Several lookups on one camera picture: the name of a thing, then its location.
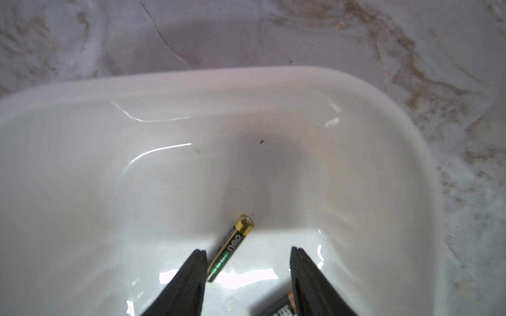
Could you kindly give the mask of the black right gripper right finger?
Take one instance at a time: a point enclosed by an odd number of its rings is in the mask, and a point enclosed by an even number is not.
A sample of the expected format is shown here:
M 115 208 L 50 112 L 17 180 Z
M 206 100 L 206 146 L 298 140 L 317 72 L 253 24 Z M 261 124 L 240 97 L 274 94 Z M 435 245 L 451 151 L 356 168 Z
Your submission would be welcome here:
M 291 249 L 290 270 L 297 315 L 355 315 L 302 249 Z

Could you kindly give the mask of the white plastic storage tray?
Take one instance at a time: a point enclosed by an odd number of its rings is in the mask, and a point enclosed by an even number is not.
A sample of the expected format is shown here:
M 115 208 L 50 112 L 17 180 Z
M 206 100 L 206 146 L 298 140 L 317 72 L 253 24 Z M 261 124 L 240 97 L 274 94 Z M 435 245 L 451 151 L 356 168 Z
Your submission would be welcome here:
M 359 315 L 446 315 L 436 164 L 385 93 L 316 67 L 38 86 L 1 100 L 1 314 L 141 315 L 254 228 L 204 315 L 289 290 L 303 248 Z

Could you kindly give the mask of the black gold green battery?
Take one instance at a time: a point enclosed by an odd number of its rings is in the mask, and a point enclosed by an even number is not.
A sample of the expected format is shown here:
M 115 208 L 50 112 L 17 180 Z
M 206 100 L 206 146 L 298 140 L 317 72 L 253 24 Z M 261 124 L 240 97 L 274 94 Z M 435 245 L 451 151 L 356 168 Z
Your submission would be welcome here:
M 211 256 L 208 263 L 207 281 L 213 283 L 225 265 L 237 251 L 244 239 L 248 236 L 254 227 L 253 220 L 247 215 L 242 214 L 231 230 L 227 233 L 222 243 L 219 245 L 215 254 Z

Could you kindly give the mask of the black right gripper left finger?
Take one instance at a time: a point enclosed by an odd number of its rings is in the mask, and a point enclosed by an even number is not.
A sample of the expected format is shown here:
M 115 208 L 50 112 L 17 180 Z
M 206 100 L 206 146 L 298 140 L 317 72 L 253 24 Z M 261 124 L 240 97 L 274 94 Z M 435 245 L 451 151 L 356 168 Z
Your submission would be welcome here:
M 193 251 L 143 315 L 201 315 L 207 269 L 206 251 Z

